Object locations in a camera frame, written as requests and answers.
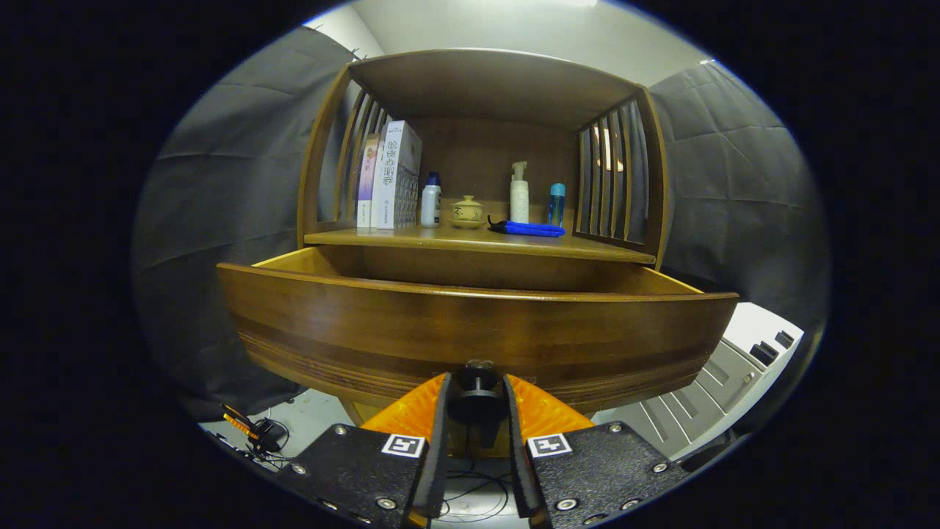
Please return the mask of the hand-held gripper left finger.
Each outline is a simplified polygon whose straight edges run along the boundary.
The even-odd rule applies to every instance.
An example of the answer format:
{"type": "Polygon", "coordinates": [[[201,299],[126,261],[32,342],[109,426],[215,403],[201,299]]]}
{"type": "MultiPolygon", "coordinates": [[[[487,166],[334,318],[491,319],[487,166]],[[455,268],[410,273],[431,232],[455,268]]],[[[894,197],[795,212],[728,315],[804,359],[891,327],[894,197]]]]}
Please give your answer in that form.
{"type": "Polygon", "coordinates": [[[427,527],[444,503],[451,382],[434,376],[362,425],[330,425],[276,483],[349,528],[427,527]]]}

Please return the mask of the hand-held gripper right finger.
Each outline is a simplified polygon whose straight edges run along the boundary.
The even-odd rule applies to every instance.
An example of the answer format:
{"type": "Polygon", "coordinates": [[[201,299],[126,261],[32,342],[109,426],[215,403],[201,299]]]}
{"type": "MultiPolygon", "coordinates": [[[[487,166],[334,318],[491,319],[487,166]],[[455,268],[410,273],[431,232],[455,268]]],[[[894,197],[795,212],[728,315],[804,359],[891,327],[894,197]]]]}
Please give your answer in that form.
{"type": "Polygon", "coordinates": [[[517,510],[532,528],[611,527],[688,478],[624,422],[594,424],[519,376],[503,386],[517,510]]]}

